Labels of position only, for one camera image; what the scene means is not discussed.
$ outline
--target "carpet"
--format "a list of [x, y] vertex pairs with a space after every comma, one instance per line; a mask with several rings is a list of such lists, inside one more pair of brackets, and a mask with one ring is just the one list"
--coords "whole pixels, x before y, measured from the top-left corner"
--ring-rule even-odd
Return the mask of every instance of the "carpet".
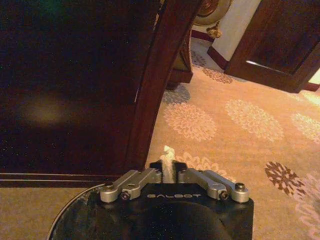
[[[191, 43], [191, 83], [163, 95], [146, 166], [170, 156], [245, 183], [255, 240], [320, 239], [320, 94], [225, 75], [201, 44]], [[45, 239], [83, 190], [0, 188], [0, 239]]]

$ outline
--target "wall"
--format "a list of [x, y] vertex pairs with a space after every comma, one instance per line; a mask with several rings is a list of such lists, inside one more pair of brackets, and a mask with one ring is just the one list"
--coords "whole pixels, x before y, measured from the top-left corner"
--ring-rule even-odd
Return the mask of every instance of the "wall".
[[316, 71], [316, 73], [313, 75], [313, 77], [309, 80], [309, 83], [320, 85], [320, 68], [318, 69], [318, 71]]
[[234, 0], [229, 11], [220, 21], [222, 36], [212, 46], [227, 61], [235, 52], [252, 16], [261, 0]]

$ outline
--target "door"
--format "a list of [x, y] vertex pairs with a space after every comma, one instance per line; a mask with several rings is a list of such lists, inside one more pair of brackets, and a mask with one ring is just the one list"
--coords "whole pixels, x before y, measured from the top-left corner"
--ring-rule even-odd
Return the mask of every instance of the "door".
[[320, 67], [320, 1], [262, 0], [225, 73], [298, 93]]
[[158, 7], [157, 0], [0, 6], [4, 178], [122, 173]]

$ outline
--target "silver bracket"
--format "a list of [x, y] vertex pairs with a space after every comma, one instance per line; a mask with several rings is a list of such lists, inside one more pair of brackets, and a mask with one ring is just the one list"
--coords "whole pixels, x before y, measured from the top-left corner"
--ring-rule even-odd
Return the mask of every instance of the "silver bracket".
[[231, 195], [232, 200], [240, 204], [249, 201], [249, 190], [243, 183], [233, 183], [232, 181], [211, 170], [205, 170], [202, 172], [202, 174], [215, 182], [223, 184], [226, 187], [228, 194]]
[[233, 183], [211, 170], [197, 171], [188, 168], [178, 173], [178, 183], [196, 183], [207, 195], [216, 200], [226, 200], [231, 195], [232, 200], [246, 203], [249, 200], [249, 190], [243, 183]]
[[143, 172], [130, 170], [111, 185], [104, 186], [100, 191], [100, 199], [105, 203], [112, 203], [120, 195], [123, 200], [136, 199], [146, 184], [161, 183], [162, 173], [155, 168], [148, 168]]
[[208, 176], [205, 176], [201, 172], [194, 168], [188, 168], [185, 171], [178, 173], [179, 184], [198, 184], [204, 190], [210, 198], [216, 200], [226, 200], [228, 193], [225, 185], [215, 182]]

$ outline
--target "dark wood panel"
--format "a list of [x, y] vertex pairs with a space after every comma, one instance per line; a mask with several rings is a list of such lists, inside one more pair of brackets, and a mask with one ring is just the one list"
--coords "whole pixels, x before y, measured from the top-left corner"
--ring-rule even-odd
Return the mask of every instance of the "dark wood panel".
[[191, 37], [196, 38], [196, 39], [206, 40], [211, 43], [213, 43], [215, 41], [214, 38], [209, 37], [209, 35], [206, 34], [205, 32], [201, 32], [201, 31], [197, 31], [197, 30], [192, 30]]
[[[298, 20], [301, 19], [301, 14], [304, 16], [302, 22], [305, 25], [295, 24], [295, 20], [290, 25], [285, 19], [287, 15], [282, 16], [279, 12], [285, 12], [287, 15], [290, 13], [292, 19]], [[291, 5], [289, 1], [262, 0], [225, 73], [283, 91], [298, 93], [320, 68], [319, 13], [319, 1], [295, 0]], [[286, 36], [290, 38], [290, 42], [287, 39], [287, 46], [281, 36], [284, 39]]]
[[315, 84], [315, 83], [308, 82], [304, 86], [303, 89], [304, 90], [308, 90], [308, 91], [312, 91], [312, 92], [316, 92], [319, 88], [320, 88], [320, 84]]
[[125, 163], [129, 168], [142, 170], [145, 167], [163, 92], [174, 60], [201, 4], [202, 0], [165, 1], [137, 98], [135, 127], [130, 134]]
[[190, 83], [193, 76], [192, 71], [182, 71], [178, 69], [172, 69], [170, 74], [169, 82], [170, 83]]
[[120, 177], [120, 175], [0, 173], [0, 187], [87, 188], [98, 184], [109, 184]]
[[33, 176], [42, 184], [47, 174], [61, 186], [126, 171], [158, 8], [158, 0], [1, 5], [1, 173], [28, 173], [37, 186]]
[[262, 30], [259, 44], [247, 60], [294, 74], [319, 41], [320, 2], [278, 1]]
[[217, 50], [210, 46], [206, 53], [221, 69], [226, 69], [228, 61]]

